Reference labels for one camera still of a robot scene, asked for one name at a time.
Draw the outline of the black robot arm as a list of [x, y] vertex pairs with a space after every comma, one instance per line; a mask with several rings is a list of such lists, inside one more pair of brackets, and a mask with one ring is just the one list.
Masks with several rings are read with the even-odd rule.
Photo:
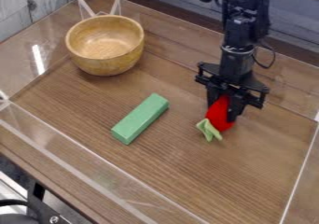
[[225, 120], [232, 122], [250, 105], [261, 108], [269, 88], [253, 75], [258, 64], [256, 48], [269, 33], [270, 0], [198, 0], [216, 2], [221, 8], [222, 43], [220, 62], [197, 64], [196, 82], [205, 86], [206, 103], [220, 98], [225, 104]]

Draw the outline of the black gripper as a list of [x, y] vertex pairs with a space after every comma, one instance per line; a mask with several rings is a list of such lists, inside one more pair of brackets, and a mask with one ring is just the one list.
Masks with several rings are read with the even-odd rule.
[[229, 95], [226, 121], [236, 121], [246, 105], [261, 108], [269, 88], [253, 76], [254, 47], [221, 46], [220, 63], [197, 63], [196, 82], [205, 86], [206, 104]]

